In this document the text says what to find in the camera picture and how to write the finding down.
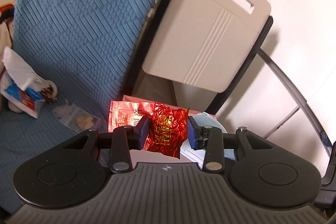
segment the shiny foil packet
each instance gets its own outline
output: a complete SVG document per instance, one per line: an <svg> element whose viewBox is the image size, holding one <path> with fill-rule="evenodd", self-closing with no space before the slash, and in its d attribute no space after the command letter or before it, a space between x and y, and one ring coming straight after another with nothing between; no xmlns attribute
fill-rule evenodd
<svg viewBox="0 0 336 224"><path fill-rule="evenodd" d="M188 112L188 109L175 110L155 103L152 123L143 149L179 159L181 145L188 137Z"/></svg>

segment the blue textured fabric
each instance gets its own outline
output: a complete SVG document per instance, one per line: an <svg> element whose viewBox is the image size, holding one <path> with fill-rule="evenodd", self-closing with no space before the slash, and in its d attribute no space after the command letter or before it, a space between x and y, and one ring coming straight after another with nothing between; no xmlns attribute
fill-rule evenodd
<svg viewBox="0 0 336 224"><path fill-rule="evenodd" d="M64 99L103 119L125 73L153 0L17 0L14 50ZM38 120L0 112L0 206L20 206L12 185L24 161L70 138L74 132L47 105Z"/></svg>

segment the crumpled red wrapper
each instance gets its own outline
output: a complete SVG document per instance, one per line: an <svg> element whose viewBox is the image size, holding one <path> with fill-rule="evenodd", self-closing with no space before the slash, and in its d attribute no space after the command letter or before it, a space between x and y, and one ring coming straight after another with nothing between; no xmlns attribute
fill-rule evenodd
<svg viewBox="0 0 336 224"><path fill-rule="evenodd" d="M188 137L188 113L188 109L171 109L160 103L112 101L109 132L124 125L136 126L146 115L152 122L143 149L179 159L181 145Z"/></svg>
<svg viewBox="0 0 336 224"><path fill-rule="evenodd" d="M181 145L188 137L188 112L188 109L175 110L155 103L152 124L143 149L179 159Z"/></svg>

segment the white tissue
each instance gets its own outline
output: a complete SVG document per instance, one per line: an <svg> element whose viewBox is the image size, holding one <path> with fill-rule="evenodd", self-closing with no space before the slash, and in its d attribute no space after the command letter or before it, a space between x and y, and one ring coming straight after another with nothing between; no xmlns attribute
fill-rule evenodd
<svg viewBox="0 0 336 224"><path fill-rule="evenodd" d="M5 48L2 62L9 76L21 90L25 91L29 87L40 92L42 89L49 87L49 83L38 76L33 68L11 48Z"/></svg>

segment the ribbed gray surface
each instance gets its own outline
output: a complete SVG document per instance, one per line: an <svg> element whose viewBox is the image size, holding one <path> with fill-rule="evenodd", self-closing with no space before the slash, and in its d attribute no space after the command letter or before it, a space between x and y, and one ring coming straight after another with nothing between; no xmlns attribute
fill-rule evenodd
<svg viewBox="0 0 336 224"><path fill-rule="evenodd" d="M166 166L140 163L130 173L113 175L99 195L82 205L64 210L25 205L6 223L326 223L310 206L290 211L254 207L220 175L204 173L194 163Z"/></svg>

